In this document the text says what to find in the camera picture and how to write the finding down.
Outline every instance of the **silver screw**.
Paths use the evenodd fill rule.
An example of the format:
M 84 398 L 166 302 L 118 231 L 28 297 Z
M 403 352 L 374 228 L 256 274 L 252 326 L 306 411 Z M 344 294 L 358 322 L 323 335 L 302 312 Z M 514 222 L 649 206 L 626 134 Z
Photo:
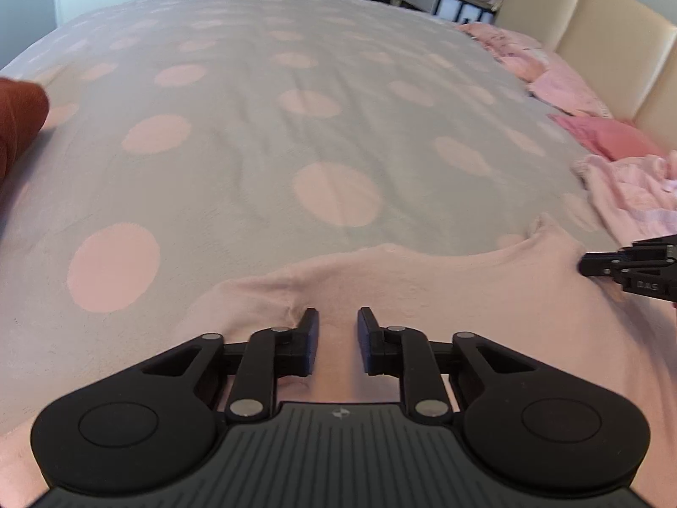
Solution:
M 255 417 L 263 410 L 263 404 L 255 399 L 238 399 L 230 404 L 230 412 L 239 417 Z
M 416 412 L 424 417 L 441 417 L 449 412 L 449 406 L 446 403 L 436 399 L 426 399 L 419 401 L 414 407 Z

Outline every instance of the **bed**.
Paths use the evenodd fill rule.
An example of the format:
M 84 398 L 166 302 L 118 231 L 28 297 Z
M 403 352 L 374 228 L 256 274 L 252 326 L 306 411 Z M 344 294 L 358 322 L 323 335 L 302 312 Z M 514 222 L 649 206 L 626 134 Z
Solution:
M 674 33 L 660 36 L 638 85 L 668 59 Z M 570 171 L 586 151 L 553 109 L 424 14 L 365 0 L 141 0 L 79 17 L 2 74 L 42 83 L 52 111 L 1 191 L 0 433 L 167 348 L 223 281 L 385 243 L 510 250 L 543 213 L 588 251 L 617 246 Z M 637 111 L 649 88 L 619 108 Z M 618 333 L 635 342 L 617 359 L 627 376 L 638 351 L 653 352 Z M 627 394 L 586 375 L 575 353 L 607 341 L 591 337 L 566 338 L 567 369 Z

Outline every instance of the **mattress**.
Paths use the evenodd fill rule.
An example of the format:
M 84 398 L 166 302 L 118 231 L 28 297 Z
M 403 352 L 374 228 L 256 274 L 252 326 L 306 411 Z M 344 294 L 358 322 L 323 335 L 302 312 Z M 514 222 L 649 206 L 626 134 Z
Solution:
M 451 23 L 364 0 L 141 0 L 3 75 L 52 111 L 0 193 L 0 433 L 167 347 L 219 282 L 391 243 L 460 256 L 547 212 L 614 242 L 551 108 Z

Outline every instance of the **pink cloth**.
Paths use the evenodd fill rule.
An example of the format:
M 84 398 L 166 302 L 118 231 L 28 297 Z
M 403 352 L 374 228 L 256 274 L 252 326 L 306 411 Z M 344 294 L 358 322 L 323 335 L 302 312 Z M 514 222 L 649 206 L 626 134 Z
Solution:
M 527 90 L 534 97 L 573 116 L 611 118 L 611 111 L 580 74 L 555 52 L 543 49 L 537 40 L 484 23 L 460 25 L 458 29 L 528 83 Z
M 558 114 L 548 114 L 548 117 L 573 135 L 588 151 L 609 160 L 650 154 L 662 157 L 668 155 L 642 130 L 618 120 Z
M 640 406 L 651 425 L 652 443 L 634 488 L 656 507 L 674 508 L 674 310 L 663 303 L 668 315 L 645 317 L 636 296 L 623 295 L 608 279 L 580 276 L 576 264 L 583 252 L 543 217 L 527 240 L 487 254 L 440 257 L 387 244 L 320 256 L 214 286 L 168 333 L 167 347 L 208 331 L 221 332 L 229 342 L 246 341 L 261 328 L 295 326 L 306 307 L 316 307 L 315 372 L 280 381 L 280 400 L 394 401 L 399 398 L 394 378 L 363 372 L 355 333 L 361 306 L 370 306 L 382 326 L 411 326 L 434 341 L 474 331 Z M 4 508 L 21 508 L 44 486 L 28 461 L 26 441 L 27 427 L 0 444 Z
M 610 162 L 590 155 L 573 165 L 608 231 L 625 246 L 677 234 L 677 152 Z

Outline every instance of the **pink blanket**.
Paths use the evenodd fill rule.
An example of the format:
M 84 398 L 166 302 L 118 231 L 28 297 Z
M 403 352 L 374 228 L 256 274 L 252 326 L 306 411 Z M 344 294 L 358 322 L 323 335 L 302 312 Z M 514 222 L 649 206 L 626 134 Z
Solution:
M 583 251 L 544 216 L 528 239 L 487 254 L 440 257 L 387 244 L 317 257 L 216 285 L 168 334 L 167 347 L 206 331 L 244 341 L 267 326 L 294 326 L 313 306 L 321 322 L 316 370 L 309 378 L 280 381 L 280 400 L 392 401 L 399 397 L 394 378 L 363 373 L 355 334 L 361 306 L 373 308 L 382 326 L 415 327 L 431 340 L 475 331 L 640 406 L 652 442 L 634 488 L 655 506 L 674 508 L 674 311 L 647 318 L 637 298 L 608 279 L 580 276 Z M 0 442 L 4 508 L 21 508 L 44 489 L 30 457 L 28 426 Z
M 569 64 L 537 40 L 485 23 L 458 29 L 472 36 L 541 101 L 573 116 L 611 118 L 611 111 Z
M 677 152 L 610 162 L 590 155 L 573 165 L 611 235 L 625 246 L 677 234 Z

